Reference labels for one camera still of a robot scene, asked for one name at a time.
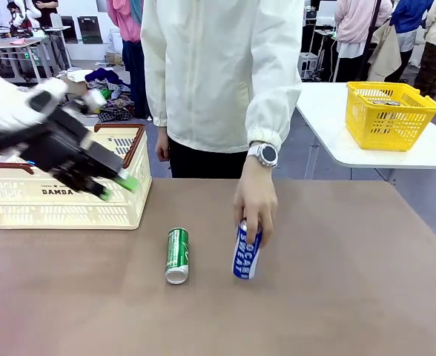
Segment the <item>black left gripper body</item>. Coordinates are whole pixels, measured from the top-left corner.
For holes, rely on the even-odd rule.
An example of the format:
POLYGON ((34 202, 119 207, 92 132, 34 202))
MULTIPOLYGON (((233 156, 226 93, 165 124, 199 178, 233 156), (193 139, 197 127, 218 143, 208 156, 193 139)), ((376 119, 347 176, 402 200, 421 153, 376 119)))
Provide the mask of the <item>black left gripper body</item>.
POLYGON ((81 143, 88 129, 62 109, 55 109, 42 129, 27 141, 20 158, 66 186, 95 186, 90 175, 79 170, 85 163, 81 143))

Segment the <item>person's right hand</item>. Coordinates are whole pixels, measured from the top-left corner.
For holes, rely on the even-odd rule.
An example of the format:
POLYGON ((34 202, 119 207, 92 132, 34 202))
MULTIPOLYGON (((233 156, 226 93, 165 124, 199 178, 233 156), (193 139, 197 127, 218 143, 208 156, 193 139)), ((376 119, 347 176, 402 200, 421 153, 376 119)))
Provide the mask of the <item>person's right hand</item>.
POLYGON ((168 132, 166 127, 157 128, 156 155, 160 162, 168 162, 170 160, 168 132))

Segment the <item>person's left hand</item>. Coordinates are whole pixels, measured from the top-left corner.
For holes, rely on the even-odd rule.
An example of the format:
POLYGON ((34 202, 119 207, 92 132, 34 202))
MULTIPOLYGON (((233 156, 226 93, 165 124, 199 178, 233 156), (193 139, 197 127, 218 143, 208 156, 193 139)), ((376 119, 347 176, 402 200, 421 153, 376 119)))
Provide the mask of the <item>person's left hand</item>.
POLYGON ((248 156, 234 195, 235 224, 238 225, 242 219, 247 220, 249 243, 255 241, 260 226, 260 248, 264 248, 271 239, 278 206, 271 173, 271 168, 261 165, 255 156, 248 156))

